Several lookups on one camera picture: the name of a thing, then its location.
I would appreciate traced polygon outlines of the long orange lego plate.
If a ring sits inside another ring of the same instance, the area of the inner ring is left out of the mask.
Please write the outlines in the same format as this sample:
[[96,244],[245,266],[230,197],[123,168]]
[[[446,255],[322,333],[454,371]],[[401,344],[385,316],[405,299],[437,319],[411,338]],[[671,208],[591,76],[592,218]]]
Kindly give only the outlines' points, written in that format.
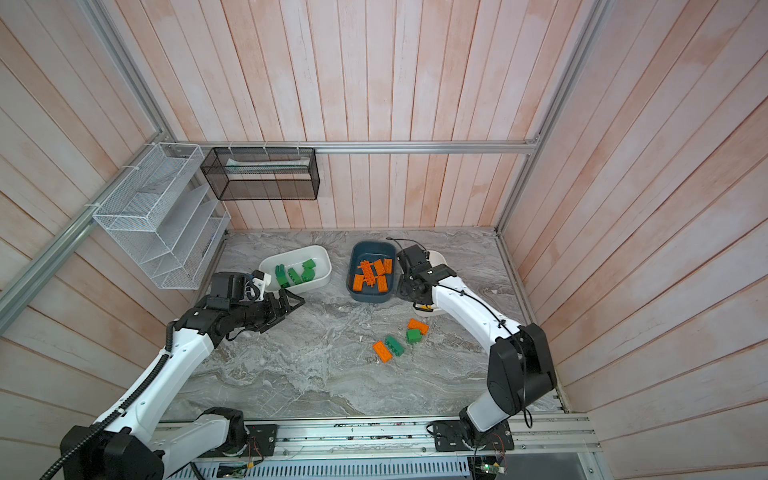
[[367,286],[373,287],[377,284],[378,276],[376,276],[374,266],[370,261],[362,260],[359,264],[359,269],[361,270],[362,274],[366,276]]

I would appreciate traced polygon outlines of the dark teal bin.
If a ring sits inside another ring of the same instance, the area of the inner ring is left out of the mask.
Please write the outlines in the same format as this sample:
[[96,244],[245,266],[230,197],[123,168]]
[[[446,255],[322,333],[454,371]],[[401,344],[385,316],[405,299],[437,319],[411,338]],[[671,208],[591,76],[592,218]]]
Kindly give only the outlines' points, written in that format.
[[353,300],[384,303],[394,292],[395,247],[381,241],[357,243],[351,253],[347,290]]

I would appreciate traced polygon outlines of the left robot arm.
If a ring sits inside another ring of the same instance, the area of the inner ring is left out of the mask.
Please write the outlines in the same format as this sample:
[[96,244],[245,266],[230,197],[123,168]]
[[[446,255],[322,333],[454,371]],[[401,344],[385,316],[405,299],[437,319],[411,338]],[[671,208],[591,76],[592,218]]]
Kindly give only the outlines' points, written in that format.
[[209,408],[168,437],[154,434],[181,387],[223,341],[264,333],[304,305],[289,290],[267,291],[269,282],[259,270],[214,274],[209,293],[168,324],[164,347],[134,384],[91,425],[69,430],[44,478],[165,479],[209,451],[253,452],[243,413],[228,407]]

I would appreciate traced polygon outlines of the left white bin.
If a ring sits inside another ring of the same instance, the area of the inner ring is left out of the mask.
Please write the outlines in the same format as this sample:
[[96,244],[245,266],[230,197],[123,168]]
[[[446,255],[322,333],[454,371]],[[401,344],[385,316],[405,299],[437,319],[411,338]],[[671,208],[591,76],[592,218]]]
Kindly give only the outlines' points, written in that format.
[[331,280],[332,266],[326,249],[319,245],[290,250],[263,260],[258,269],[271,276],[268,292],[281,288],[294,294],[316,290]]

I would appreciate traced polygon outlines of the black mesh basket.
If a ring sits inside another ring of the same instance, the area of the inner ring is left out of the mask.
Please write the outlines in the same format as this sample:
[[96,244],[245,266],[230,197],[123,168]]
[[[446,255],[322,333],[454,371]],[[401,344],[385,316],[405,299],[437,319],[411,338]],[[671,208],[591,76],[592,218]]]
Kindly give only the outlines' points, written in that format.
[[315,151],[302,147],[214,147],[201,171],[223,201],[312,201],[321,183]]

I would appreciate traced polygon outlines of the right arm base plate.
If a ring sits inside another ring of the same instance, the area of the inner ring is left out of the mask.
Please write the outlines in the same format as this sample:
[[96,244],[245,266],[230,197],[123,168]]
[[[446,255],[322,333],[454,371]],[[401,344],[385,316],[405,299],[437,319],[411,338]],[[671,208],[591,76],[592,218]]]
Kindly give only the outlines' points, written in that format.
[[475,431],[468,420],[437,420],[426,426],[438,452],[470,452],[514,449],[508,424],[501,422],[486,432]]

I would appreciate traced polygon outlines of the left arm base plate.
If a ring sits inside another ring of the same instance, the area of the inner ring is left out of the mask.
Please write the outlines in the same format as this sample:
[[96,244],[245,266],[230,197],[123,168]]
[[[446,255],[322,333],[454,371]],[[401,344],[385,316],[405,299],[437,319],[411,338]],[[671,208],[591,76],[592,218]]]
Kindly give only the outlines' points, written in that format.
[[224,456],[266,459],[274,455],[277,433],[277,424],[245,424],[231,427],[219,451]]

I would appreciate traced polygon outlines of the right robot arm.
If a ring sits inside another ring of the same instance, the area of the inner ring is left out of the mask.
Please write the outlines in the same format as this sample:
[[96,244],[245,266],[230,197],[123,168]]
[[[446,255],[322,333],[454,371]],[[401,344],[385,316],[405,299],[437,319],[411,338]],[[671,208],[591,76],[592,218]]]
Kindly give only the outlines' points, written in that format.
[[397,296],[416,306],[437,307],[462,325],[488,354],[486,390],[459,414],[459,428],[475,440],[521,413],[557,386],[549,343],[537,325],[522,325],[473,292],[448,265],[433,265],[415,244],[400,250]]

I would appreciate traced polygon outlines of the white bin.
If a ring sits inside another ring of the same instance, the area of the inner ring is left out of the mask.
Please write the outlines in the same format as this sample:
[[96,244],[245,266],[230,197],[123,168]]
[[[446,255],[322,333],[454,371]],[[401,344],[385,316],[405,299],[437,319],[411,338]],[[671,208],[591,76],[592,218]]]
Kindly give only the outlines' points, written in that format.
[[[429,255],[430,265],[433,267],[438,266],[440,264],[444,264],[446,262],[445,257],[438,251],[429,250],[428,255]],[[438,316],[444,313],[444,311],[441,308],[435,305],[413,303],[412,309],[417,316],[424,317],[424,318]]]
[[258,269],[271,276],[268,292],[281,288],[294,294],[316,290],[331,280],[332,266],[326,249],[319,245],[290,250],[263,260]]

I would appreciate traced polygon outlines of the right white bin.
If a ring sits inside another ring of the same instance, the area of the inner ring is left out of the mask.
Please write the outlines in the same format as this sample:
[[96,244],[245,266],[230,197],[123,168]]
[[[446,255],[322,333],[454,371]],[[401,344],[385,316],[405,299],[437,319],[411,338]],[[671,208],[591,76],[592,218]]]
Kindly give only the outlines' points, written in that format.
[[[433,267],[438,266],[440,264],[444,264],[446,262],[445,257],[438,251],[429,250],[428,255],[429,255],[430,265]],[[438,316],[444,313],[444,311],[441,308],[435,305],[413,303],[412,309],[417,316],[424,317],[424,318]]]

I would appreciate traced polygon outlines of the aluminium front rail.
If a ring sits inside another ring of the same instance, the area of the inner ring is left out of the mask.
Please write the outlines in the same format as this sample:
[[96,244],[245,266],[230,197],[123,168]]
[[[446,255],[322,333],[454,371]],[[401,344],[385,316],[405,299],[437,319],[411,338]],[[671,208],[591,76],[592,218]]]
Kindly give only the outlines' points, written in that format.
[[520,455],[575,454],[586,466],[605,462],[591,420],[583,414],[541,413],[528,426],[520,416],[504,421],[514,449],[438,452],[426,426],[451,416],[386,416],[325,419],[250,420],[246,424],[277,424],[275,451],[265,460],[342,460],[362,458],[426,458],[496,455],[510,464]]

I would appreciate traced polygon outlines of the green long lego brick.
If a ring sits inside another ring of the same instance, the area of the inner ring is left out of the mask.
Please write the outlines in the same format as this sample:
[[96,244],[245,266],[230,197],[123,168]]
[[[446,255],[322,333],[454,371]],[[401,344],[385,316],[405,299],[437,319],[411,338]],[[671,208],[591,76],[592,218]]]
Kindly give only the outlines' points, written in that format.
[[388,335],[385,338],[384,343],[390,353],[396,357],[400,357],[405,352],[402,344],[392,335]]

